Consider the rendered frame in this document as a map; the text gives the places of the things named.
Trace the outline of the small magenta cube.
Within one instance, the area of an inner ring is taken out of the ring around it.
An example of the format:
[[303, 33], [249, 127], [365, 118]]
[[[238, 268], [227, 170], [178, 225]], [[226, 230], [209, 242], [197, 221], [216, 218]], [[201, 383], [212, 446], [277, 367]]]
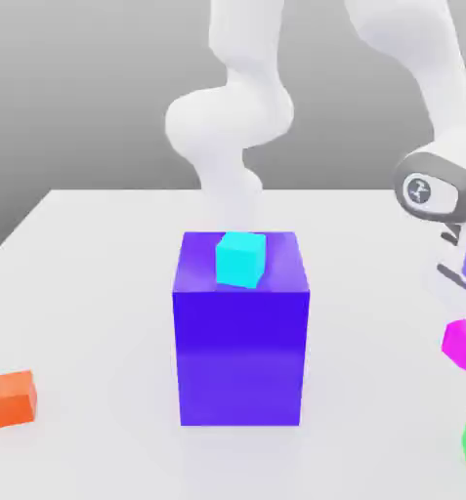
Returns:
[[442, 352], [466, 370], [466, 319], [455, 320], [446, 326]]

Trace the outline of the small cyan cube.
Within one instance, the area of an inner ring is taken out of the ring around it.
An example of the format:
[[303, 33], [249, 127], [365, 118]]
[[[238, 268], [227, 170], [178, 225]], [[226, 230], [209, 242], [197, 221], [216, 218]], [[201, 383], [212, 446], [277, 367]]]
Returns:
[[257, 287], [265, 272], [267, 237], [262, 233], [228, 231], [216, 246], [219, 284]]

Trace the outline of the small orange cube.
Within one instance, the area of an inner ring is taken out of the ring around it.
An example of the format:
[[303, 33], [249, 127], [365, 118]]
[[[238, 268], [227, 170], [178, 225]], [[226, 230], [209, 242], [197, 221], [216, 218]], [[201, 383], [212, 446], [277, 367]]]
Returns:
[[0, 428], [33, 422], [36, 409], [31, 370], [0, 374]]

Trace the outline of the large purple box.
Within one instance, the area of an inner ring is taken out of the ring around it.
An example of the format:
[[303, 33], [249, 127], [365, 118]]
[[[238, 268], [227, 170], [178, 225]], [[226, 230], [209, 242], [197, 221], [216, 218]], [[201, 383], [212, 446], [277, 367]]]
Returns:
[[217, 282], [222, 237], [182, 239], [172, 290], [181, 423], [296, 426], [311, 296], [297, 237], [268, 233], [254, 289]]

